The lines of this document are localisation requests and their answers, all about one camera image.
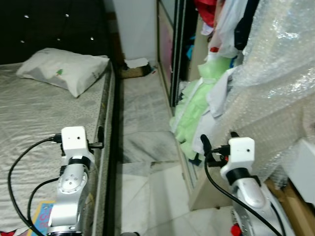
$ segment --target bed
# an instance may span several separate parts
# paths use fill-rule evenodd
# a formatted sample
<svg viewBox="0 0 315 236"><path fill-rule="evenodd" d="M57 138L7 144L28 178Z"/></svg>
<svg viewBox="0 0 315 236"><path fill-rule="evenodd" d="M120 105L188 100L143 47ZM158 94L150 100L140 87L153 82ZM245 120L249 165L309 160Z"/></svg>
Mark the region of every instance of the bed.
<svg viewBox="0 0 315 236"><path fill-rule="evenodd" d="M14 160L30 145L60 133L66 126L84 126L90 142L104 128L105 147L95 151L96 168L89 177L84 235L104 235L108 172L115 97L112 63L82 95L32 79L18 78L21 62L43 48L57 48L93 56L110 55L104 6L100 0L13 0L0 3L0 232L25 231L10 200L7 174ZM59 145L44 143L26 155L14 169L12 187L26 215L32 190L59 176ZM40 201L54 200L56 183L35 195L31 214Z"/></svg>
<svg viewBox="0 0 315 236"><path fill-rule="evenodd" d="M7 173L14 160L33 143L59 133L66 126L84 126L88 139L93 142L97 141L97 130L102 126L108 144L114 97L114 74L110 64L104 75L78 98L59 87L18 78L15 75L18 67L18 64L0 66L0 192L4 193L0 200L0 230L5 232L25 226L7 191ZM104 209L108 151L108 145L103 152L95 151L97 168L92 169L90 175L92 196L88 205L89 208L97 205L95 208L100 211L95 211L96 223L102 223L104 215L101 209ZM42 144L21 160L12 175L12 183L23 212L26 212L31 191L39 183L57 177L60 167L60 147L50 143ZM55 195L56 183L43 186L35 195L32 212L40 201L54 200ZM93 229L86 229L85 235L91 235Z"/></svg>

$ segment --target dark headboard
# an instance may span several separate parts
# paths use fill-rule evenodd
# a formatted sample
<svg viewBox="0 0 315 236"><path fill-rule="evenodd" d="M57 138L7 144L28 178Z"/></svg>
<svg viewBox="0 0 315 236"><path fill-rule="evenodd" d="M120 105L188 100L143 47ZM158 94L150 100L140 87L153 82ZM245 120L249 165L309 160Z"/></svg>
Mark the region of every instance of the dark headboard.
<svg viewBox="0 0 315 236"><path fill-rule="evenodd" d="M102 0L0 0L0 64L43 48L108 55Z"/></svg>

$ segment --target marble floor tile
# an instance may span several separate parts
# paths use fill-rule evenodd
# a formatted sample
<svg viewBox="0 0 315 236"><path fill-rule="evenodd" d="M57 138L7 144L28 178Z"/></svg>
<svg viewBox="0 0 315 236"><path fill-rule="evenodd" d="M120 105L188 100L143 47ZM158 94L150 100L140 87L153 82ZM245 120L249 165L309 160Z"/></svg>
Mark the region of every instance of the marble floor tile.
<svg viewBox="0 0 315 236"><path fill-rule="evenodd" d="M170 132L125 135L121 145L124 163L179 160L176 141Z"/></svg>
<svg viewBox="0 0 315 236"><path fill-rule="evenodd" d="M120 221L126 207L139 197L139 192L149 181L150 163L120 164L116 177L115 218Z"/></svg>
<svg viewBox="0 0 315 236"><path fill-rule="evenodd" d="M189 197L181 165L151 174L149 183L149 228L154 228L189 212Z"/></svg>
<svg viewBox="0 0 315 236"><path fill-rule="evenodd" d="M158 71L122 82L123 134L168 131L170 114Z"/></svg>
<svg viewBox="0 0 315 236"><path fill-rule="evenodd" d="M233 225L231 206L220 209L201 209L192 211L183 217L200 236L229 236Z"/></svg>
<svg viewBox="0 0 315 236"><path fill-rule="evenodd" d="M148 229L150 187L145 183L134 198L122 208L116 227L123 232L139 232L143 235Z"/></svg>
<svg viewBox="0 0 315 236"><path fill-rule="evenodd" d="M149 173L153 174L159 171L165 171L169 168L179 166L180 162L178 161L155 161L150 163Z"/></svg>
<svg viewBox="0 0 315 236"><path fill-rule="evenodd" d="M143 236L199 236L199 235L183 217L180 217L174 220L170 220L157 227L149 229Z"/></svg>

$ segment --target mattress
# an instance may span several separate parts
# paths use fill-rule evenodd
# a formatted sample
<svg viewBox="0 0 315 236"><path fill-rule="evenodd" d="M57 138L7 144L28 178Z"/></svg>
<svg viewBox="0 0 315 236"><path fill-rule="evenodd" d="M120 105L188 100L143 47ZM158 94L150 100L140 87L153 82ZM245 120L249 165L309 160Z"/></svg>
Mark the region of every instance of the mattress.
<svg viewBox="0 0 315 236"><path fill-rule="evenodd" d="M96 142L99 126L105 128L105 141L111 133L114 73L110 63L104 75L78 98L63 88L16 77L19 66L0 65L0 231L4 232L25 227L7 188L8 171L25 149L49 134L60 133L66 126L84 126L90 142ZM104 209L105 202L108 143L107 150L95 152L97 168L91 169L89 177L91 195L85 211L89 215L85 235L91 235L92 228L97 235L96 224L102 225L100 209ZM57 144L41 144L21 159L12 173L12 188L24 215L33 189L43 181L58 177L60 167L61 150ZM32 215L40 201L55 199L56 190L55 182L38 190L32 202Z"/></svg>

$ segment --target white pillow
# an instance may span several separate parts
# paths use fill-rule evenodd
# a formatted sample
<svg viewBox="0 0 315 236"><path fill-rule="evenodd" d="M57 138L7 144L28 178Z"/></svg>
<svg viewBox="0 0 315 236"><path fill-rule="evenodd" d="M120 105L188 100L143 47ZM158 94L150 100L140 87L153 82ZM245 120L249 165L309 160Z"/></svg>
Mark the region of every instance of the white pillow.
<svg viewBox="0 0 315 236"><path fill-rule="evenodd" d="M25 61L16 75L67 89L78 97L105 70L109 59L45 48Z"/></svg>

